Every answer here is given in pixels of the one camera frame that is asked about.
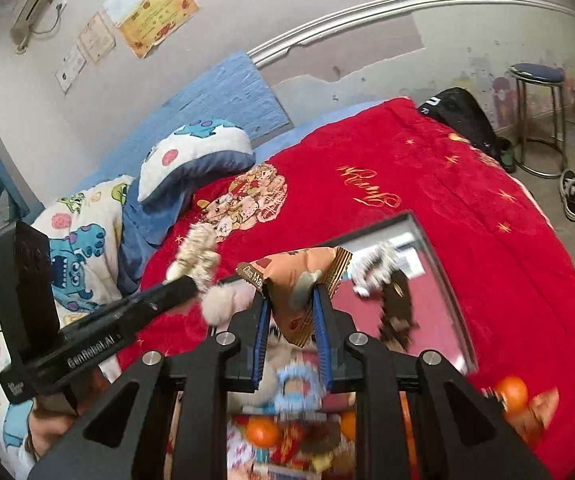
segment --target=red bedspread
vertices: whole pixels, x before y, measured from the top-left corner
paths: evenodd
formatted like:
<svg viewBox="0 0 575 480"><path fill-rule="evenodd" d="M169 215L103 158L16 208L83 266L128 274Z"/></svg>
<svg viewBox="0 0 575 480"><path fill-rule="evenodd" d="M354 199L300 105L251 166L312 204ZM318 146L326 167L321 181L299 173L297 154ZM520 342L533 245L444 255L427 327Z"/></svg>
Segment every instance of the red bedspread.
<svg viewBox="0 0 575 480"><path fill-rule="evenodd" d="M575 467L575 269L520 187L410 100L328 124L255 174L197 192L142 286L162 281L197 221L218 224L224 236L222 278L241 261L320 244L403 210L414 211L458 298L479 363L472 383L490 386L512 374L532 396L558 387L559 409L537 453L564 478ZM198 309L163 317L120 362L154 348L187 351L204 336Z"/></svg>

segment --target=white pillow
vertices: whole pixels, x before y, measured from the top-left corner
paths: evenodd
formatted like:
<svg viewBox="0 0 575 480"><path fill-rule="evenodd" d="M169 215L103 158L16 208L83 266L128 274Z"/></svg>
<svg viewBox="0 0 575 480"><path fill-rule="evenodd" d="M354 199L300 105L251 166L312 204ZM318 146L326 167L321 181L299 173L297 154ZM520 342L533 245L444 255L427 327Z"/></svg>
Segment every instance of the white pillow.
<svg viewBox="0 0 575 480"><path fill-rule="evenodd" d="M155 200L180 179L215 173L215 179L254 164L245 131L223 120L193 121L155 145L141 166L138 202Z"/></svg>

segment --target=power cord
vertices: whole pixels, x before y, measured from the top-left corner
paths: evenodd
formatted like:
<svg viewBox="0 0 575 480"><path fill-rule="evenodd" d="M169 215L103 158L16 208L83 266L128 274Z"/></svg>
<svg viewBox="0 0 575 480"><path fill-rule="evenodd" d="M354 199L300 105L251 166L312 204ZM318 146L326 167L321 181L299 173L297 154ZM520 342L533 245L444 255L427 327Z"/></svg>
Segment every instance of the power cord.
<svg viewBox="0 0 575 480"><path fill-rule="evenodd" d="M61 21L61 11L62 11L62 4L58 4L56 6L56 21L54 22L54 25L52 26L52 28L50 28L49 30L33 30L31 27L29 30L31 30L32 33L36 34L37 36L40 34L49 34L50 32L52 32L56 28L56 25L58 25L58 22Z"/></svg>

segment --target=silver bolt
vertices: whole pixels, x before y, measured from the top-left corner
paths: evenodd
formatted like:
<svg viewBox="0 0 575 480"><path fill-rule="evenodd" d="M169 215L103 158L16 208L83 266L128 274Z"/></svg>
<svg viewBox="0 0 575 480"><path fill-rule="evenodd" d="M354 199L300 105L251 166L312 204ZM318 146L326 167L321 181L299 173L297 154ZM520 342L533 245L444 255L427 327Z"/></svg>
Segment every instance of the silver bolt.
<svg viewBox="0 0 575 480"><path fill-rule="evenodd" d="M160 363L161 359L163 359L163 356L155 350L150 350L149 352L145 352L145 354L142 355L142 362L148 366Z"/></svg>
<svg viewBox="0 0 575 480"><path fill-rule="evenodd" d="M362 332L354 332L349 336L349 342L354 346L363 346L367 344L369 338Z"/></svg>
<svg viewBox="0 0 575 480"><path fill-rule="evenodd" d="M221 332L216 336L216 342L219 345L228 346L236 341L236 336L232 332Z"/></svg>
<svg viewBox="0 0 575 480"><path fill-rule="evenodd" d="M437 365L442 361L441 354L434 352L433 350L429 350L423 354L423 361L428 365Z"/></svg>

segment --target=stool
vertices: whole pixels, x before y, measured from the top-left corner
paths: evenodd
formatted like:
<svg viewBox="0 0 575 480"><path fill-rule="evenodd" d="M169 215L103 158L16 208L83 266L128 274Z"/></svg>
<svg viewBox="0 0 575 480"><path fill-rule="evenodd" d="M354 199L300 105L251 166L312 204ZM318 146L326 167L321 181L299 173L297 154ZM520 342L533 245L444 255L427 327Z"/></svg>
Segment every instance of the stool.
<svg viewBox="0 0 575 480"><path fill-rule="evenodd" d="M563 99L563 86L565 76L558 70L549 66L532 63L518 63L509 67L510 72L517 80L517 107L519 115L519 141L521 145L520 156L517 157L517 166L526 172L541 178L559 178L567 167L567 155L565 153L565 102ZM527 136L527 88L526 85L547 86L552 90L552 113L554 115L554 140L540 139L539 137ZM558 89L559 107L556 103ZM559 132L558 115L561 115L561 131ZM527 142L540 142L555 149L561 155L561 171L558 173L544 173L534 170L525 164L525 148Z"/></svg>

